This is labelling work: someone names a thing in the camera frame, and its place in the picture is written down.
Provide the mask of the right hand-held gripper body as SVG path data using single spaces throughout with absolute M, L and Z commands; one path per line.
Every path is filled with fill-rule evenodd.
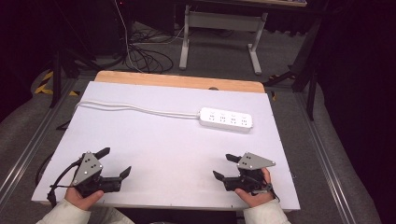
M 240 157 L 242 159 L 235 163 L 239 176 L 225 177 L 222 181 L 225 189 L 227 191 L 242 189 L 252 195 L 273 191 L 273 186 L 264 178 L 262 168 L 275 166 L 276 163 L 250 152 Z

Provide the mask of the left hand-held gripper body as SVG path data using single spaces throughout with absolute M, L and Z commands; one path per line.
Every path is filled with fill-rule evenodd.
M 119 177 L 102 177 L 102 170 L 103 165 L 94 157 L 94 153 L 84 153 L 81 164 L 75 172 L 72 186 L 84 198 L 98 190 L 104 193 L 120 191 L 122 180 Z

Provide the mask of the person's left hand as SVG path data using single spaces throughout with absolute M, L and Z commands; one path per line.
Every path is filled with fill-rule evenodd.
M 75 207 L 84 211 L 88 211 L 90 207 L 97 203 L 103 196 L 104 192 L 102 190 L 98 190 L 90 196 L 84 198 L 75 188 L 69 188 L 66 191 L 64 198 Z

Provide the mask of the person's right hand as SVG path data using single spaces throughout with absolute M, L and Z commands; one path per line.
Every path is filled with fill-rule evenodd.
M 256 206 L 262 205 L 264 203 L 268 203 L 275 198 L 274 193 L 271 191 L 268 191 L 265 193 L 259 193 L 257 195 L 251 195 L 242 189 L 236 189 L 234 192 L 249 207 L 256 207 Z

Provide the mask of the white power strip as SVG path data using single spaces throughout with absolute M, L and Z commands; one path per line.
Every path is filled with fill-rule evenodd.
M 202 126 L 249 133 L 253 128 L 253 119 L 249 114 L 210 107 L 203 107 L 199 111 L 199 123 Z

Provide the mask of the white board table cover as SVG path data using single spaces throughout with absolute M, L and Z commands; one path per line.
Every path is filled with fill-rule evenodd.
M 245 203 L 227 191 L 213 171 L 236 176 L 226 154 L 251 152 L 274 161 L 270 173 L 280 204 L 287 211 L 300 207 L 275 118 L 264 93 L 212 91 L 92 81 L 82 104 L 57 146 L 32 199 L 47 200 L 50 185 L 59 182 L 57 198 L 73 177 L 71 163 L 86 152 L 110 148 L 101 163 L 104 176 L 132 167 L 118 192 L 103 205 L 239 210 Z M 210 107 L 251 115 L 249 133 L 210 129 L 194 118 Z

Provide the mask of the black metal stand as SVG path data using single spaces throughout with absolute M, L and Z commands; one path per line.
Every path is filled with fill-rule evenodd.
M 294 60 L 290 70 L 278 77 L 269 78 L 263 83 L 265 87 L 274 86 L 288 78 L 295 77 L 291 84 L 294 92 L 302 92 L 308 87 L 308 95 L 305 103 L 307 116 L 313 120 L 314 101 L 317 88 L 316 66 L 318 65 L 318 32 L 321 25 L 321 19 L 315 19 L 313 25 L 307 33 L 307 36 Z
M 102 67 L 93 61 L 84 57 L 73 49 L 57 49 L 53 54 L 53 80 L 52 80 L 52 100 L 50 108 L 55 107 L 61 100 L 62 96 L 62 72 L 65 72 L 67 78 L 77 78 L 79 76 L 77 61 L 86 65 L 95 72 L 102 70 Z

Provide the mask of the yellow black floor tape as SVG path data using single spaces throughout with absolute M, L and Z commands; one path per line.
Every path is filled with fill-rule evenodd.
M 39 83 L 38 87 L 35 89 L 35 94 L 43 93 L 43 94 L 53 94 L 52 89 L 48 89 L 47 86 L 50 83 L 51 78 L 53 77 L 53 72 L 48 71 L 46 75 L 42 78 L 41 82 Z

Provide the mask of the wooden table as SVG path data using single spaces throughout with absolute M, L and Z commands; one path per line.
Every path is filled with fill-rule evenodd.
M 264 86 L 260 82 L 209 77 L 184 77 L 119 71 L 100 71 L 94 80 L 106 83 L 265 93 Z

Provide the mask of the white metal stand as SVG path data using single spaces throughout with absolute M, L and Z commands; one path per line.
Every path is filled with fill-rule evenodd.
M 306 8 L 306 0 L 243 0 L 245 3 L 257 3 L 264 7 L 280 7 L 281 9 Z M 247 45 L 247 51 L 252 63 L 254 73 L 262 73 L 257 56 L 257 47 L 262 37 L 264 25 L 267 21 L 268 11 L 260 12 L 258 16 L 235 15 L 215 12 L 200 12 L 191 10 L 191 5 L 186 5 L 184 10 L 184 35 L 181 47 L 179 68 L 185 70 L 189 55 L 190 28 L 224 29 L 232 31 L 253 32 L 255 39 Z

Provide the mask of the aluminium floor rail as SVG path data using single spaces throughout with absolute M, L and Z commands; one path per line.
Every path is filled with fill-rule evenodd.
M 62 103 L 66 99 L 66 96 L 69 94 L 69 92 L 73 89 L 75 83 L 76 81 L 74 79 L 66 80 L 64 86 L 62 87 L 59 100 L 54 107 L 47 110 L 44 118 L 40 121 L 38 128 L 35 130 L 35 133 L 28 142 L 27 146 L 23 149 L 23 152 L 19 156 L 16 163 L 11 167 L 11 170 L 7 174 L 6 180 L 0 187 L 0 206 L 4 206 L 7 203 L 14 189 L 17 187 L 31 160 L 45 138 L 51 123 L 58 114 Z
M 356 219 L 354 218 L 350 206 L 347 202 L 346 195 L 343 192 L 341 182 L 332 167 L 325 146 L 323 145 L 323 142 L 319 136 L 317 126 L 315 122 L 310 119 L 308 113 L 306 112 L 306 103 L 304 101 L 304 96 L 301 93 L 295 93 L 294 96 L 298 106 L 303 113 L 304 121 L 307 124 L 309 133 L 313 139 L 314 149 L 318 157 L 318 162 L 321 166 L 323 174 L 325 175 L 327 184 L 329 186 L 330 192 L 332 194 L 339 215 L 343 221 L 343 224 L 357 224 Z

